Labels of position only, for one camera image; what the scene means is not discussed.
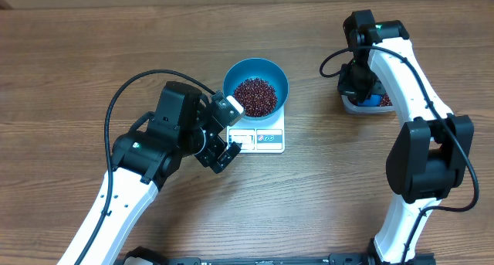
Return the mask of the blue plastic measuring scoop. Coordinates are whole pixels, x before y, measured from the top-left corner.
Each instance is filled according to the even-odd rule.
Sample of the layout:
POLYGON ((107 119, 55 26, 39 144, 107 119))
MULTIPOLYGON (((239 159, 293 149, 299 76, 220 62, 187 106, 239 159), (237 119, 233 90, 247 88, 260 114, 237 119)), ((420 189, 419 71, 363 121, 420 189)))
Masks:
POLYGON ((372 94, 368 99, 363 102, 357 102, 358 107, 379 107, 382 101, 382 95, 372 94))

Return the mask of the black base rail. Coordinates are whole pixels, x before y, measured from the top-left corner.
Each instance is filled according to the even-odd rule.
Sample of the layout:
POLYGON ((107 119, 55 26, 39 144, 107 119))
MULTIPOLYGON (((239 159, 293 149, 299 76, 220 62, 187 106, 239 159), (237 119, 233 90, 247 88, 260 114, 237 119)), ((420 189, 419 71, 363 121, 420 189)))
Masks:
POLYGON ((367 253, 331 253, 327 257, 264 257, 202 260, 198 257, 167 258, 158 252, 139 246, 131 250, 114 265, 378 265, 378 261, 367 253))

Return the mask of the white digital kitchen scale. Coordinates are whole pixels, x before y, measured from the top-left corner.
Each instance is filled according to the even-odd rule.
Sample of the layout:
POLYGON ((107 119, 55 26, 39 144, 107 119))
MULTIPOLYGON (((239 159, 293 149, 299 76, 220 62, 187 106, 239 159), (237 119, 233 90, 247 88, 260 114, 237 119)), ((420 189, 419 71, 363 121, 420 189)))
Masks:
POLYGON ((285 108, 263 119, 244 117, 227 127, 226 137, 228 144, 240 144, 243 154, 281 154, 286 148, 285 108))

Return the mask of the red beans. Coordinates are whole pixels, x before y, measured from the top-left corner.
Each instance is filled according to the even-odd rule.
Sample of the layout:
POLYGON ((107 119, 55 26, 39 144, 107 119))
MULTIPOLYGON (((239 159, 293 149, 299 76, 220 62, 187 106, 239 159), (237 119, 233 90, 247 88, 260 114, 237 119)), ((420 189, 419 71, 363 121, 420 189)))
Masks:
POLYGON ((273 113, 278 104, 274 86, 258 77, 240 83, 233 97, 244 107, 247 117, 265 117, 273 113))

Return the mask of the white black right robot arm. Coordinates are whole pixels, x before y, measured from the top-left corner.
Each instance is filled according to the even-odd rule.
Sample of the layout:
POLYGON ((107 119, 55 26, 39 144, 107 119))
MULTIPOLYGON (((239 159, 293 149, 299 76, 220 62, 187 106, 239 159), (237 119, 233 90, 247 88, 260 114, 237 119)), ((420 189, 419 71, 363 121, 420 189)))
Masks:
POLYGON ((462 184, 474 126, 456 116, 434 92, 414 57, 408 31, 398 21, 376 22, 369 10, 343 22, 353 58, 341 67, 337 89, 348 110, 379 110, 388 96, 401 125, 387 157, 393 192, 381 230, 370 241, 365 264, 433 264, 415 245, 429 215, 462 184))

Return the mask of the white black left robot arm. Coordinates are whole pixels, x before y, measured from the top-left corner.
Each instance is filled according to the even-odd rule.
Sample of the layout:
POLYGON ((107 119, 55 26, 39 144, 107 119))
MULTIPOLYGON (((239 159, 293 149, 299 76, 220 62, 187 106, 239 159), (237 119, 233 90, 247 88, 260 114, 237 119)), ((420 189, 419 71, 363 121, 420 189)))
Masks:
POLYGON ((234 97, 220 91, 207 97, 192 85, 167 82, 156 111, 146 113, 115 140, 112 168, 59 262, 112 264, 183 158, 195 156, 214 173, 227 167, 240 147, 224 142, 220 133, 244 113, 234 97))

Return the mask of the clear plastic container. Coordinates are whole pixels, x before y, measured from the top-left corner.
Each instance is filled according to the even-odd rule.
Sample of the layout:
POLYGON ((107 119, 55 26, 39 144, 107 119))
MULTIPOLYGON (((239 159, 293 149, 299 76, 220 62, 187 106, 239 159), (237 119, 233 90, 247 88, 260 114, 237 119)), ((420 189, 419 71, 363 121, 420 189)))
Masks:
POLYGON ((393 106, 357 106, 351 103, 346 95, 342 95, 341 99, 348 114, 387 114, 394 111, 393 106))

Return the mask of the teal metal bowl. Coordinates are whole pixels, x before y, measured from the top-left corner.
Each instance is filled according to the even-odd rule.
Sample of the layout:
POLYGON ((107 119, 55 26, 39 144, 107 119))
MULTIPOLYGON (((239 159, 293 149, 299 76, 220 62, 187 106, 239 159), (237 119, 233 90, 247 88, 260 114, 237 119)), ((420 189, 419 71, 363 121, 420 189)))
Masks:
MULTIPOLYGON (((236 63, 227 72, 223 81, 222 91, 226 96, 233 96, 235 88, 240 83, 256 77, 268 81, 276 89, 278 104, 275 111, 283 107, 289 96, 288 77, 277 64, 268 59, 250 58, 236 63)), ((261 118, 267 118, 270 115, 268 114, 261 118)))

